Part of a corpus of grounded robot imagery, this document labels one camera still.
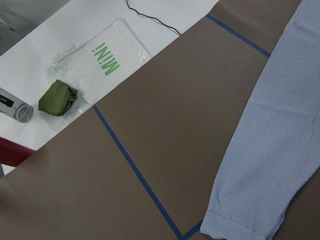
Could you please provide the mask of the light blue striped shirt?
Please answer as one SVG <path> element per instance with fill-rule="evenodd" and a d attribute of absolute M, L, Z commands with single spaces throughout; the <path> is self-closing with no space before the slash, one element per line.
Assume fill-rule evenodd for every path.
<path fill-rule="evenodd" d="M 200 232 L 213 239 L 272 239 L 319 167 L 320 3 L 303 0 L 246 104 Z"/>

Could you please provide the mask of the white MINI plastic bag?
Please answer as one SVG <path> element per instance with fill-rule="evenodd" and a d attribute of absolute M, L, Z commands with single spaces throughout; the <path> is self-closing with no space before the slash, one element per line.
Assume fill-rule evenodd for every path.
<path fill-rule="evenodd" d="M 60 80 L 78 91 L 66 123 L 84 113 L 152 58 L 125 18 L 81 45 L 58 54 L 46 70 L 50 84 Z"/>

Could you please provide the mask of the green fabric pouch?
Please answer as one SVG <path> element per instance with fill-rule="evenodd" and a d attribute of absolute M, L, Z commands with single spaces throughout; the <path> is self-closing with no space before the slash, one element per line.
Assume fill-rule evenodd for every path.
<path fill-rule="evenodd" d="M 38 110 L 61 117 L 78 99 L 78 91 L 57 79 L 38 101 Z"/>

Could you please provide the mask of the clear water bottle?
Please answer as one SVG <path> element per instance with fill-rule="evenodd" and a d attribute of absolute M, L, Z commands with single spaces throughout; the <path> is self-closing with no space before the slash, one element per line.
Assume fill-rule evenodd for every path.
<path fill-rule="evenodd" d="M 34 108 L 1 88 L 0 112 L 20 123 L 27 123 L 34 115 Z"/>

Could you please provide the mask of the red cylinder bottle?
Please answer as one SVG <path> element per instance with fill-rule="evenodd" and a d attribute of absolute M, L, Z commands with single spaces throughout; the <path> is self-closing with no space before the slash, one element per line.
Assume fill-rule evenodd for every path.
<path fill-rule="evenodd" d="M 0 138 L 0 163 L 17 167 L 36 151 L 6 138 Z"/>

